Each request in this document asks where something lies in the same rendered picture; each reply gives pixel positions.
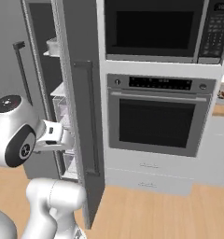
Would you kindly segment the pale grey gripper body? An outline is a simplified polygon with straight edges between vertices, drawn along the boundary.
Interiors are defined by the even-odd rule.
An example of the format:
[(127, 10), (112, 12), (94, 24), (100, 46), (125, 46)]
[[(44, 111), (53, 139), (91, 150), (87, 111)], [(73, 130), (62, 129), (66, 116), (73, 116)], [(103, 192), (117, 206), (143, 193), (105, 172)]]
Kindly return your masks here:
[(63, 130), (62, 143), (65, 150), (74, 150), (75, 137), (67, 130)]

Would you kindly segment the white counter cabinet run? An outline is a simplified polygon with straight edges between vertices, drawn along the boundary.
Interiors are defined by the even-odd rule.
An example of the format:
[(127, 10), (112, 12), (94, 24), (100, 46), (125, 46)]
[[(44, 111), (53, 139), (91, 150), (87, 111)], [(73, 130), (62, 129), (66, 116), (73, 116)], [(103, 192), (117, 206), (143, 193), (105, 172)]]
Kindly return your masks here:
[(210, 119), (194, 177), (197, 183), (224, 187), (224, 117)]

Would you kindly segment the clear fridge drawer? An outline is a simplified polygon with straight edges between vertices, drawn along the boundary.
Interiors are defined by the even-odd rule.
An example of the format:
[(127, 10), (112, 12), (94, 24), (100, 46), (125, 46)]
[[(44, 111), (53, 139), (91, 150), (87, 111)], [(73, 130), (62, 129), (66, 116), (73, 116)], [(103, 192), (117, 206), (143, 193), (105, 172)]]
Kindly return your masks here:
[[(62, 96), (54, 96), (52, 99), (56, 120), (60, 122), (64, 129), (71, 131), (68, 108), (66, 100)], [(57, 160), (59, 164), (59, 173), (61, 179), (77, 180), (77, 168), (74, 159), (74, 150), (57, 152)]]

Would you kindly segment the white fridge shelf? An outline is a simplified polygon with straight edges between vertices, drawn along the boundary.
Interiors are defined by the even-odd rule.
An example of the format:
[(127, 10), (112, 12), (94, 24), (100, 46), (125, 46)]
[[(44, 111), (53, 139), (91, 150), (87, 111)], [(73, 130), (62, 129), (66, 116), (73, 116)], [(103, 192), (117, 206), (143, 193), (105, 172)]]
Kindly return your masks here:
[(63, 83), (61, 83), (50, 95), (64, 97), (65, 91)]
[(44, 56), (54, 57), (54, 58), (60, 58), (60, 54), (51, 54), (49, 51), (46, 51), (43, 53)]

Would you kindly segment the grey fridge door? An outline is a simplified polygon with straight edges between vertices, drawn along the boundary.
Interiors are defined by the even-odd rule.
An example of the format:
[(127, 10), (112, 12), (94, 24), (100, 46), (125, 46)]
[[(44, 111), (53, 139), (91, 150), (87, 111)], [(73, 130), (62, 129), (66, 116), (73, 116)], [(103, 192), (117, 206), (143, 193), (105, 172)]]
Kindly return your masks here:
[[(75, 136), (78, 182), (87, 193), (83, 205), (85, 228), (90, 229), (105, 189), (104, 147), (96, 0), (51, 0), (60, 49), (69, 122)], [(87, 72), (74, 61), (92, 61), (94, 114), (97, 132), (99, 176), (86, 173), (93, 167), (91, 112)]]
[(35, 113), (46, 119), (40, 88), (37, 81), (33, 54), (21, 10), (21, 0), (0, 0), (0, 97), (18, 94), (27, 97), (13, 44), (24, 42), (20, 50)]

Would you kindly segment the white drawer front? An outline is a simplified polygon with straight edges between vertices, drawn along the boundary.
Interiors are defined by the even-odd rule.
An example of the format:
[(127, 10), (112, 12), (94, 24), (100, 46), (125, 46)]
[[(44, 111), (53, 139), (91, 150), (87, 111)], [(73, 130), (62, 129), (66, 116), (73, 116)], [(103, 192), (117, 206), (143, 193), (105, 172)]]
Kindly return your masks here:
[[(139, 164), (143, 162), (157, 164), (159, 168), (141, 167)], [(191, 157), (113, 148), (109, 148), (105, 155), (106, 168), (181, 178), (194, 178), (196, 162)]]
[[(157, 188), (140, 187), (138, 183), (153, 183)], [(105, 183), (134, 190), (149, 190), (159, 193), (188, 195), (192, 187), (192, 180), (173, 176), (158, 176), (118, 169), (105, 170)]]

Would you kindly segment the white tall cabinet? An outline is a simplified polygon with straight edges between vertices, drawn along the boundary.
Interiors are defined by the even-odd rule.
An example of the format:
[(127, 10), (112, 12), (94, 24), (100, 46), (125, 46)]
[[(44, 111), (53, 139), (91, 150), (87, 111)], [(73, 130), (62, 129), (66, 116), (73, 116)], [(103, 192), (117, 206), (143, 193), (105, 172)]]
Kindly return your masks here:
[(204, 78), (206, 81), (214, 80), (220, 83), (224, 76), (224, 62), (221, 64), (199, 64), (199, 63), (156, 63), (135, 61), (111, 61), (105, 57), (105, 0), (96, 0), (98, 18), (98, 41), (100, 59), (100, 81), (102, 94), (102, 122), (104, 157), (109, 146), (109, 119), (107, 98), (107, 76), (109, 74), (155, 76), (155, 77), (191, 77)]

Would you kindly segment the grey fridge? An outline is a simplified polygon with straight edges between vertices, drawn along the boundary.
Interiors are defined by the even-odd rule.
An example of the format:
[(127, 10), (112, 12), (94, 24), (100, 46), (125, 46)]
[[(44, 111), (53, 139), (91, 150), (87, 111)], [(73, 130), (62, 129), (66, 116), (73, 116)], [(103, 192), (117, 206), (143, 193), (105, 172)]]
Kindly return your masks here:
[[(47, 40), (56, 36), (52, 5), (50, 0), (21, 0), (23, 16), (30, 39), (35, 62), (35, 70), (41, 102), (46, 120), (59, 121), (63, 118), (59, 112), (59, 103), (63, 96), (51, 96), (63, 82), (60, 59), (46, 56)], [(32, 177), (46, 177), (78, 182), (74, 151), (43, 151), (37, 153), (41, 158), (39, 168), (30, 173)]]

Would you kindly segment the black and steel microwave oven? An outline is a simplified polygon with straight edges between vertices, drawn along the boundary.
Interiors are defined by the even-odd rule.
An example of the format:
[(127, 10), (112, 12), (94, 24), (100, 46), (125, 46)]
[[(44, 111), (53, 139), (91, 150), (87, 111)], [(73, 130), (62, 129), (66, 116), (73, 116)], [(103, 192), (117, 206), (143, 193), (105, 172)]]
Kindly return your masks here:
[(224, 0), (105, 0), (108, 60), (220, 64)]

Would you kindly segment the steel wall oven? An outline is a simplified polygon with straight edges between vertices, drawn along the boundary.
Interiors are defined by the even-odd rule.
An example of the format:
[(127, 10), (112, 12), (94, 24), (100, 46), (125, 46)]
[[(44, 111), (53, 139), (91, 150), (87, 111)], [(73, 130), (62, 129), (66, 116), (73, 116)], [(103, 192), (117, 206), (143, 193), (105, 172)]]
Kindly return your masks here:
[[(206, 90), (199, 88), (206, 84)], [(168, 155), (194, 157), (216, 82), (204, 78), (107, 76), (109, 146)], [(112, 91), (141, 94), (206, 98), (207, 102), (162, 99), (135, 99), (113, 96)]]

